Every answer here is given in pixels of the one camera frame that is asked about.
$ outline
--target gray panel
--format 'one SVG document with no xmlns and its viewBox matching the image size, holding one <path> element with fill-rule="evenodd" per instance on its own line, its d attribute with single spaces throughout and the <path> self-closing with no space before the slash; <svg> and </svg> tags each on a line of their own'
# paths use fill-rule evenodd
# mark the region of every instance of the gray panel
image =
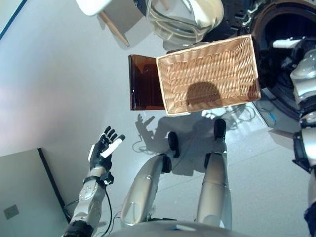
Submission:
<svg viewBox="0 0 316 237">
<path fill-rule="evenodd" d="M 16 216 L 19 214 L 18 207 L 16 205 L 13 205 L 6 210 L 4 210 L 4 214 L 7 220 L 11 219 L 12 217 Z"/>
</svg>

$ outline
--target white wall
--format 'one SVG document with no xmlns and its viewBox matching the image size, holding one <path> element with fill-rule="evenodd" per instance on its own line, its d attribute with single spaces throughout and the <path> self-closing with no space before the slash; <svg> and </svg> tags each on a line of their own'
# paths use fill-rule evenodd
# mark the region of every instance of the white wall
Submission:
<svg viewBox="0 0 316 237">
<path fill-rule="evenodd" d="M 114 2 L 108 13 L 124 32 L 141 13 L 133 1 Z M 77 198 L 102 129 L 126 124 L 128 54 L 164 54 L 158 37 L 144 40 L 144 18 L 135 28 L 126 49 L 76 1 L 30 0 L 0 40 L 0 156 L 43 147 L 65 202 Z"/>
<path fill-rule="evenodd" d="M 58 237 L 67 221 L 37 150 L 0 157 L 0 236 Z M 7 220 L 3 210 L 17 205 Z"/>
<path fill-rule="evenodd" d="M 0 33 L 18 8 L 22 0 L 1 0 L 0 1 Z"/>
</svg>

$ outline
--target white floor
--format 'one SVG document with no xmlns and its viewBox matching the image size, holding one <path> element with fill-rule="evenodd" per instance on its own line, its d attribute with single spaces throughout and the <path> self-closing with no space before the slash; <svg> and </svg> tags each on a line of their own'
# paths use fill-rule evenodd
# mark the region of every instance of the white floor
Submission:
<svg viewBox="0 0 316 237">
<path fill-rule="evenodd" d="M 74 0 L 32 0 L 24 6 L 0 41 L 0 156 L 43 147 L 63 199 L 71 202 L 87 173 L 91 144 L 112 126 L 126 135 L 113 154 L 115 181 L 108 188 L 115 214 L 140 167 L 167 149 L 165 136 L 176 131 L 182 155 L 173 172 L 161 177 L 154 217 L 191 221 L 214 116 L 224 114 L 233 230 L 254 237 L 307 236 L 303 213 L 309 176 L 292 163 L 293 151 L 269 136 L 251 103 L 233 112 L 177 118 L 165 111 L 129 110 L 128 55 L 157 57 L 165 51 L 132 0 L 113 1 L 106 11 L 126 32 L 130 48 L 97 17 L 85 16 Z M 139 133 L 146 130 L 139 114 L 143 121 L 155 117 L 146 128 L 153 133 L 150 140 L 140 141 Z M 104 201 L 100 224 L 108 221 Z M 119 226 L 116 220 L 114 229 Z"/>
</svg>

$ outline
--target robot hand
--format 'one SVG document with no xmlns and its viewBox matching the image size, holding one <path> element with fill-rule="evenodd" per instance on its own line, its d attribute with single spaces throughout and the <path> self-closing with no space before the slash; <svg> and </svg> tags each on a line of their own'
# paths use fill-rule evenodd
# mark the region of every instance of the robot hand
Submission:
<svg viewBox="0 0 316 237">
<path fill-rule="evenodd" d="M 124 135 L 117 136 L 114 129 L 107 127 L 99 141 L 92 145 L 88 156 L 90 170 L 98 166 L 104 167 L 106 171 L 111 169 L 111 154 L 125 139 Z"/>
</svg>

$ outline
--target white fingertip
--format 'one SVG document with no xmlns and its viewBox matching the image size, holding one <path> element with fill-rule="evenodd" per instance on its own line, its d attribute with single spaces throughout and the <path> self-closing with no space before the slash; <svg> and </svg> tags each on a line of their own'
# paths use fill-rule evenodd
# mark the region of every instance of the white fingertip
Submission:
<svg viewBox="0 0 316 237">
<path fill-rule="evenodd" d="M 113 143 L 109 144 L 109 147 L 102 152 L 100 155 L 104 158 L 108 157 L 112 152 L 123 142 L 122 139 L 118 138 Z"/>
<path fill-rule="evenodd" d="M 93 152 L 93 150 L 94 150 L 94 146 L 95 146 L 95 144 L 93 144 L 92 146 L 91 146 L 91 149 L 90 149 L 90 152 L 89 152 L 89 156 L 88 156 L 88 161 L 90 162 L 90 160 L 91 160 L 91 156 L 92 156 L 92 152 Z"/>
</svg>

